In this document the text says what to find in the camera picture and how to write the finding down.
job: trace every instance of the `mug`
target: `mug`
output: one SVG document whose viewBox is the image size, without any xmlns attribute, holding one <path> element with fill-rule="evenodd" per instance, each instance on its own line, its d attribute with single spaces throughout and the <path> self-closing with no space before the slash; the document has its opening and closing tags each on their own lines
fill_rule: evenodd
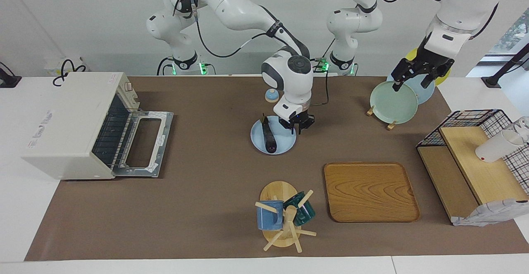
<svg viewBox="0 0 529 274">
<path fill-rule="evenodd" d="M 283 201 L 282 200 L 261 200 L 272 208 L 276 208 L 277 214 L 257 207 L 257 228 L 261 231 L 276 231 L 283 228 Z"/>
<path fill-rule="evenodd" d="M 294 225 L 295 226 L 302 226 L 309 222 L 314 216 L 316 216 L 316 212 L 314 212 L 314 209 L 312 209 L 312 206 L 310 205 L 310 202 L 306 201 L 305 204 L 298 208 L 299 202 L 305 197 L 305 192 L 300 191 L 297 195 L 289 198 L 285 201 L 283 204 L 283 208 L 286 209 L 288 206 L 292 205 L 295 206 L 297 209 L 296 217 L 294 218 Z"/>
</svg>

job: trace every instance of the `wooden shelf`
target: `wooden shelf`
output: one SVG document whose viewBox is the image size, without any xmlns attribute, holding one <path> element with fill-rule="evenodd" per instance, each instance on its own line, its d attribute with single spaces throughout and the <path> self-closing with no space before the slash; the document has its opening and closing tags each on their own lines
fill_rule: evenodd
<svg viewBox="0 0 529 274">
<path fill-rule="evenodd" d="M 418 152 L 448 217 L 469 216 L 479 204 L 448 147 L 419 147 Z"/>
<path fill-rule="evenodd" d="M 509 198 L 527 200 L 503 160 L 487 163 L 476 156 L 476 148 L 488 140 L 480 127 L 443 127 L 440 131 L 479 204 Z"/>
</svg>

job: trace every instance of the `wooden board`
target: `wooden board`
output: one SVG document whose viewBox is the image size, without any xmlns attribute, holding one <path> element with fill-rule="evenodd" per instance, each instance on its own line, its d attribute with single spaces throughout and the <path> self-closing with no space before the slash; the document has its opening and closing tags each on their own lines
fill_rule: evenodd
<svg viewBox="0 0 529 274">
<path fill-rule="evenodd" d="M 286 201 L 287 199 L 295 196 L 297 194 L 296 189 L 291 184 L 284 181 L 274 181 L 266 185 L 261 191 L 261 196 L 259 200 L 282 200 Z M 270 242 L 278 231 L 263 231 L 264 238 Z M 289 247 L 294 244 L 294 238 L 290 232 L 284 232 L 275 242 L 274 246 L 276 247 Z"/>
<path fill-rule="evenodd" d="M 337 222 L 413 222 L 420 217 L 399 163 L 329 163 L 325 183 L 331 217 Z"/>
<path fill-rule="evenodd" d="M 509 198 L 527 200 L 527 194 L 503 160 L 488 163 L 476 156 L 476 148 L 488 140 L 481 127 L 443 127 L 441 135 L 478 203 Z"/>
<path fill-rule="evenodd" d="M 418 152 L 448 217 L 469 216 L 479 204 L 448 147 L 419 147 Z"/>
</svg>

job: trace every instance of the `blue mug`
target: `blue mug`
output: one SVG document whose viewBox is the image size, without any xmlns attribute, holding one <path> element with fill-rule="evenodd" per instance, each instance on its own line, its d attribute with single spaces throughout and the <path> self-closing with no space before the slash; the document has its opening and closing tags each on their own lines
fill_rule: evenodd
<svg viewBox="0 0 529 274">
<path fill-rule="evenodd" d="M 282 200 L 261 200 L 272 208 L 276 208 L 277 214 L 257 207 L 257 228 L 261 231 L 276 231 L 283 228 L 283 201 Z"/>
</svg>

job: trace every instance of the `green light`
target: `green light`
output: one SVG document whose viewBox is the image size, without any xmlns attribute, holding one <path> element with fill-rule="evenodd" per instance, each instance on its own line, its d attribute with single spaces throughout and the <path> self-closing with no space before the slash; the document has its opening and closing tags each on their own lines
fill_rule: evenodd
<svg viewBox="0 0 529 274">
<path fill-rule="evenodd" d="M 202 72 L 202 75 L 207 74 L 207 67 L 204 63 L 200 63 L 200 72 Z"/>
</svg>

